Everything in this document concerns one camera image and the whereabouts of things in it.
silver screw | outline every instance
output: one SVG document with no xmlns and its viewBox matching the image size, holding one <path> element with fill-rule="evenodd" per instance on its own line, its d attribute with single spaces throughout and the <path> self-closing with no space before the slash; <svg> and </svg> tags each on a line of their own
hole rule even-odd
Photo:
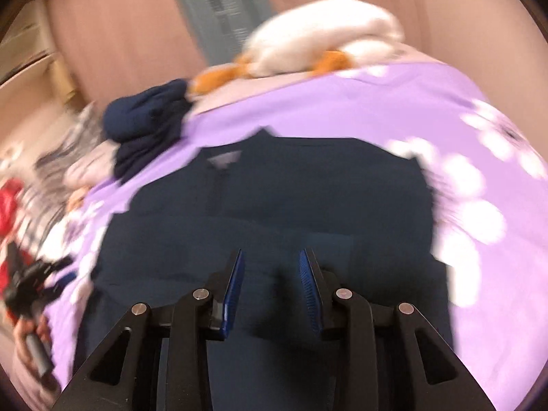
<svg viewBox="0 0 548 411">
<path fill-rule="evenodd" d="M 415 308 L 409 303 L 401 303 L 398 306 L 398 309 L 401 313 L 404 313 L 405 315 L 411 315 L 415 311 Z"/>
<path fill-rule="evenodd" d="M 146 304 L 144 303 L 137 303 L 134 304 L 132 307 L 132 313 L 133 315 L 141 315 L 142 313 L 146 312 Z"/>
<path fill-rule="evenodd" d="M 352 291 L 348 289 L 337 289 L 337 292 L 335 292 L 335 295 L 341 298 L 342 300 L 348 300 L 349 298 L 352 298 Z"/>
<path fill-rule="evenodd" d="M 209 296 L 209 290 L 207 289 L 196 289 L 192 296 L 196 298 L 196 300 L 205 300 Z"/>
</svg>

bed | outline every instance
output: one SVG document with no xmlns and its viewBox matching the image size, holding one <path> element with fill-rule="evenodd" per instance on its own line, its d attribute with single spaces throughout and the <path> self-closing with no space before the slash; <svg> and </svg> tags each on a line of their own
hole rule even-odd
<svg viewBox="0 0 548 411">
<path fill-rule="evenodd" d="M 46 311 L 62 387 L 112 215 L 201 147 L 262 127 L 283 137 L 355 137 L 418 156 L 435 193 L 432 251 L 449 267 L 456 353 L 497 410 L 516 409 L 548 358 L 547 167 L 472 81 L 441 63 L 343 71 L 219 107 L 189 120 L 182 139 L 125 185 L 95 187 L 67 235 L 75 263 L 66 270 L 78 278 Z"/>
</svg>

pile of clothes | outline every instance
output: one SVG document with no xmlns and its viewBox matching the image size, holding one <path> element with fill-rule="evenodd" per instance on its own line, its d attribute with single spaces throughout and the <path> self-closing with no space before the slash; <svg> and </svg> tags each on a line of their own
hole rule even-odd
<svg viewBox="0 0 548 411">
<path fill-rule="evenodd" d="M 113 173 L 121 184 L 179 140 L 183 116 L 192 106 L 185 93 L 186 81 L 177 79 L 107 106 L 103 128 L 120 144 Z"/>
</svg>

hand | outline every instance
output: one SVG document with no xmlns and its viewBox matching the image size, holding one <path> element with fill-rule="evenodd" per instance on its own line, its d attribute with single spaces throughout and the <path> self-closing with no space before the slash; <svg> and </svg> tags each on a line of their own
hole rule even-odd
<svg viewBox="0 0 548 411">
<path fill-rule="evenodd" d="M 17 321 L 13 330 L 13 336 L 15 339 L 15 352 L 17 353 L 19 360 L 21 360 L 23 365 L 28 369 L 33 377 L 39 379 L 38 369 L 36 367 L 36 364 L 34 363 L 34 360 L 32 360 L 32 355 L 28 350 L 28 346 L 26 343 L 27 335 L 31 334 L 32 332 L 36 332 L 40 340 L 42 340 L 42 343 L 44 343 L 47 347 L 51 347 L 50 329 L 48 325 L 48 320 L 44 315 L 40 316 L 38 325 L 36 325 L 33 320 L 20 318 Z M 50 391 L 55 391 L 57 389 L 57 381 L 52 375 L 45 376 L 41 380 L 41 383 Z"/>
</svg>

plush duck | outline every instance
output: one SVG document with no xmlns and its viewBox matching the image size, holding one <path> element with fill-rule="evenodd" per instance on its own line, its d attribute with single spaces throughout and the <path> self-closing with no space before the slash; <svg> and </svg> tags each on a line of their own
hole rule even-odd
<svg viewBox="0 0 548 411">
<path fill-rule="evenodd" d="M 383 8 L 358 0 L 320 0 L 282 12 L 259 26 L 234 63 L 208 68 L 190 97 L 237 78 L 308 71 L 313 76 L 382 62 L 397 52 L 403 30 Z"/>
</svg>

